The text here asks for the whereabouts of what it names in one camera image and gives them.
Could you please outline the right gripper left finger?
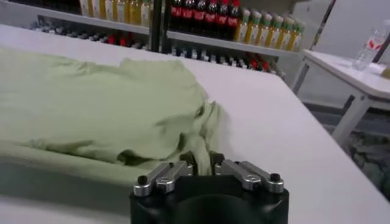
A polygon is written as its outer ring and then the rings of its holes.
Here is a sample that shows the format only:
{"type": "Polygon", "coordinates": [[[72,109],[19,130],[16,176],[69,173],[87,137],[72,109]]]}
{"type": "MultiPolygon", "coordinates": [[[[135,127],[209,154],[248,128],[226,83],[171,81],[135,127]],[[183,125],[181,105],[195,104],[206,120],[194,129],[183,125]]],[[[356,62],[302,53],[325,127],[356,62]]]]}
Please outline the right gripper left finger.
{"type": "Polygon", "coordinates": [[[175,189],[175,182],[180,177],[195,174],[195,159],[191,152],[181,154],[175,163],[161,163],[147,175],[139,176],[133,185],[133,194],[137,197],[150,196],[155,189],[164,194],[175,189]]]}

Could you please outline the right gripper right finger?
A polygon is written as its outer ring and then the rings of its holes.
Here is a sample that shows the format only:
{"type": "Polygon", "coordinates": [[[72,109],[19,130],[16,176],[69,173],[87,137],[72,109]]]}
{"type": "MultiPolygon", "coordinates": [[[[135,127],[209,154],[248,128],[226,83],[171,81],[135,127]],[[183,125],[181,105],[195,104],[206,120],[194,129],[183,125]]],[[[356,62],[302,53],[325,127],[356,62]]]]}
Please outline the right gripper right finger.
{"type": "Polygon", "coordinates": [[[248,161],[232,161],[225,159],[221,153],[210,152],[211,165],[215,175],[232,175],[248,191],[262,187],[273,194],[284,191],[284,181],[278,173],[268,173],[248,161]]]}

